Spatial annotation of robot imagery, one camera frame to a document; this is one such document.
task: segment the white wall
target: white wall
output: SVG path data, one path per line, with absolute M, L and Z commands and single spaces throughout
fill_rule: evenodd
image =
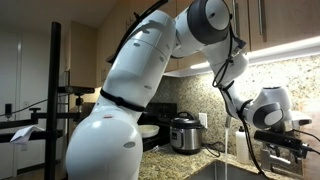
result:
M 20 108 L 28 101 L 30 104 L 47 99 L 50 37 L 34 33 L 22 34 L 22 65 L 21 65 L 21 90 Z M 60 60 L 60 67 L 64 67 L 64 60 Z M 41 112 L 46 112 L 47 102 L 36 105 Z M 20 113 L 20 119 L 29 119 L 30 111 Z M 45 119 L 39 120 L 39 127 L 45 128 Z M 44 163 L 44 140 L 29 141 L 27 150 L 18 148 L 18 169 Z

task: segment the granite countertop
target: granite countertop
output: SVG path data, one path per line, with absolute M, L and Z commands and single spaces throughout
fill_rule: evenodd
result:
M 139 179 L 188 179 L 214 161 L 225 161 L 225 155 L 221 153 L 219 158 L 213 156 L 206 149 L 198 154 L 181 155 L 175 153 L 169 144 L 164 145 L 158 151 L 146 151 L 143 153 L 140 163 Z M 252 164 L 244 165 L 236 161 L 234 155 L 228 155 L 228 164 L 257 173 L 258 170 Z M 265 172 L 272 179 L 292 179 L 278 174 Z

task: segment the kitchen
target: kitchen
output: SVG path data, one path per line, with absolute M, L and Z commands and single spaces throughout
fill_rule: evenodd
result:
M 125 8 L 137 9 L 135 11 L 139 11 L 138 8 L 145 9 L 145 7 L 149 5 L 146 2 L 139 5 L 133 4 L 133 5 L 127 6 L 125 2 L 119 1 L 115 5 L 114 10 L 110 12 L 110 13 L 115 13 L 113 14 L 114 16 L 112 17 L 116 17 L 116 21 L 114 21 L 113 18 L 110 18 L 112 14 L 107 16 L 104 22 L 102 23 L 102 25 L 100 26 L 100 28 L 96 29 L 96 32 L 94 28 L 90 29 L 90 28 L 87 28 L 85 25 L 81 25 L 76 22 L 73 23 L 76 29 L 83 28 L 83 29 L 86 29 L 86 32 L 88 33 L 93 33 L 93 34 L 96 33 L 97 47 L 96 47 L 96 51 L 94 49 L 92 50 L 87 49 L 90 52 L 84 53 L 84 55 L 77 54 L 77 50 L 75 50 L 74 52 L 76 54 L 74 54 L 74 56 L 77 57 L 76 59 L 66 58 L 67 62 L 70 62 L 71 71 L 73 71 L 74 73 L 91 71 L 92 69 L 93 69 L 93 72 L 96 72 L 95 74 L 96 76 L 85 76 L 85 78 L 81 77 L 80 76 L 81 74 L 80 75 L 72 74 L 71 72 L 70 82 L 72 85 L 81 85 L 81 86 L 90 86 L 90 87 L 99 87 L 102 85 L 102 83 L 105 80 L 105 76 L 110 68 L 110 65 L 102 66 L 102 64 L 105 64 L 106 58 L 108 58 L 110 55 L 113 54 L 113 52 L 115 51 L 116 45 L 119 42 L 119 39 L 121 38 L 121 35 L 122 35 L 121 33 L 124 33 L 125 29 L 127 28 L 126 24 L 128 24 L 128 22 L 130 22 L 133 19 L 133 17 L 131 17 L 130 19 L 129 15 L 123 13 L 123 12 L 130 12 L 130 11 L 126 11 Z M 165 7 L 163 7 L 163 10 L 165 10 L 172 16 L 176 16 L 175 13 L 180 12 L 181 8 L 186 7 L 186 4 L 188 3 L 189 2 L 186 2 L 186 1 L 177 1 L 177 2 L 171 1 L 171 4 L 167 4 Z M 239 1 L 239 12 L 241 12 L 241 9 L 243 9 L 241 8 L 242 7 L 241 5 L 242 5 L 242 1 Z M 241 13 L 239 15 L 239 18 L 242 16 L 248 16 L 248 15 L 246 14 L 243 15 L 243 13 Z M 116 28 L 109 28 L 110 24 L 116 24 Z M 248 35 L 247 36 L 242 35 L 242 33 L 246 33 L 246 32 L 248 33 L 249 30 L 241 30 L 241 28 L 244 28 L 242 24 L 246 24 L 246 22 L 241 20 L 241 24 L 238 25 L 240 26 L 240 30 L 239 30 L 240 37 L 243 37 L 245 39 L 246 37 L 248 38 Z M 252 23 L 250 22 L 250 28 L 256 28 L 256 27 L 253 27 Z M 289 31 L 290 33 L 294 33 L 295 31 L 291 31 L 291 29 L 290 30 L 285 29 L 285 30 Z M 258 31 L 258 30 L 250 29 L 251 33 L 253 33 L 254 31 Z M 305 38 L 309 38 L 317 35 L 317 32 L 313 32 L 313 33 L 314 34 L 311 33 L 312 34 L 311 36 L 306 36 L 306 37 L 299 37 L 298 35 L 290 34 L 290 37 L 305 39 Z M 259 38 L 255 37 L 254 35 L 252 36 L 253 37 L 250 37 L 250 40 L 247 40 L 247 42 L 251 42 L 250 43 L 251 50 L 261 49 L 262 48 L 261 44 L 259 47 L 259 45 L 254 46 L 252 43 L 253 40 L 258 41 L 257 39 Z M 295 40 L 300 40 L 300 39 L 294 39 L 294 40 L 287 39 L 288 42 L 295 41 Z M 264 46 L 270 47 L 270 46 L 274 46 L 274 44 L 264 45 Z M 81 64 L 81 66 L 73 65 L 73 64 L 79 64 L 77 63 L 77 61 L 86 62 L 88 59 L 86 58 L 86 55 L 90 57 L 92 56 L 92 54 L 96 54 L 97 61 L 96 61 L 95 67 L 92 67 L 92 64 L 94 64 L 92 62 Z M 169 66 L 167 67 L 167 72 L 185 69 L 190 65 L 194 65 L 202 62 L 204 62 L 204 60 L 201 59 L 201 55 L 199 54 L 196 54 L 192 57 L 184 58 L 183 60 L 172 60 Z M 302 101 L 312 100 L 312 103 L 314 103 L 314 101 L 317 100 L 319 97 L 319 91 L 317 91 L 317 85 L 318 85 L 317 80 L 319 79 L 318 66 L 319 66 L 319 56 L 317 55 L 307 56 L 302 58 L 292 58 L 291 60 L 281 61 L 281 62 L 266 63 L 261 65 L 251 65 L 249 66 L 248 70 L 236 81 L 236 83 L 238 83 L 239 92 L 241 92 L 243 96 L 245 96 L 246 98 L 254 98 L 254 96 L 257 94 L 257 91 L 259 90 L 260 87 L 262 87 L 265 84 L 270 85 L 271 81 L 275 80 L 277 83 L 281 83 L 282 85 L 286 85 L 288 87 L 292 95 L 293 109 L 298 110 L 301 108 L 300 106 L 302 104 Z M 199 112 L 207 113 L 209 129 L 208 129 L 208 132 L 205 133 L 204 139 L 209 142 L 223 140 L 224 139 L 224 122 L 225 122 L 226 114 L 225 114 L 223 100 L 219 91 L 217 89 L 214 89 L 211 86 L 212 80 L 213 80 L 212 73 L 207 73 L 207 74 L 202 74 L 197 76 L 188 76 L 188 77 L 182 77 L 182 78 L 164 76 L 159 86 L 159 89 L 157 91 L 157 94 L 152 99 L 152 102 L 175 102 L 178 104 L 178 111 L 188 110 L 196 115 Z M 96 99 L 94 99 L 94 97 L 93 99 L 89 97 L 87 101 L 94 102 L 95 100 Z M 234 133 L 240 126 L 239 123 L 240 122 L 237 120 L 232 120 L 232 123 L 231 123 L 232 126 L 231 126 L 230 137 L 229 137 L 229 152 L 230 154 L 233 154 L 233 155 L 235 155 Z M 257 147 L 255 149 L 256 151 L 255 154 L 257 157 L 259 157 L 259 148 L 261 145 L 258 142 L 255 142 L 254 146 Z

